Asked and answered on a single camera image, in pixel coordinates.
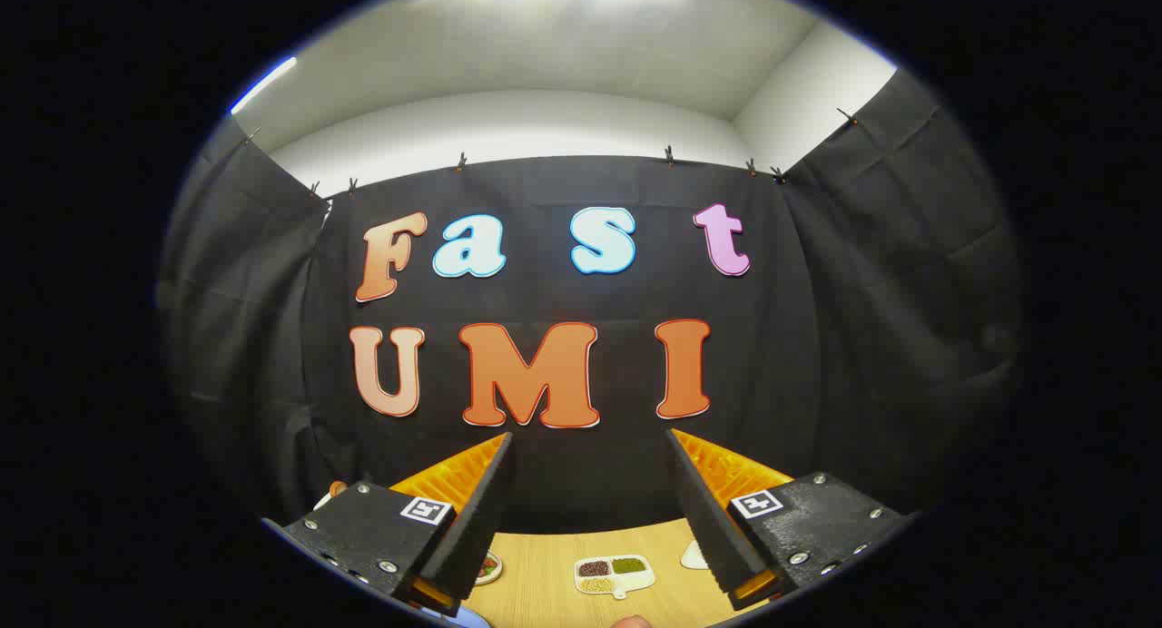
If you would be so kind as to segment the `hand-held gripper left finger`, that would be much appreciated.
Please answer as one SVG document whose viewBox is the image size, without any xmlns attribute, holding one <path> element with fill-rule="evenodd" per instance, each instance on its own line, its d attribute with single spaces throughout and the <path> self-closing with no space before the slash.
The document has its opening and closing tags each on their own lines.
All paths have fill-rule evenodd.
<svg viewBox="0 0 1162 628">
<path fill-rule="evenodd" d="M 505 431 L 390 487 L 353 481 L 302 518 L 261 524 L 382 602 L 451 616 L 476 587 L 505 513 L 512 442 Z"/>
</svg>

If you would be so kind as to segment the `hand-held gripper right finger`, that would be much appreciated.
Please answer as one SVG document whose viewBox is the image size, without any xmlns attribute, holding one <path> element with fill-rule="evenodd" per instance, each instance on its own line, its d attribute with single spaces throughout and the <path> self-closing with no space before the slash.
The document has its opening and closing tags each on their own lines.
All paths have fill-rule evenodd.
<svg viewBox="0 0 1162 628">
<path fill-rule="evenodd" d="M 817 585 L 912 524 L 835 474 L 782 474 L 676 429 L 665 434 L 686 522 L 736 611 Z"/>
</svg>

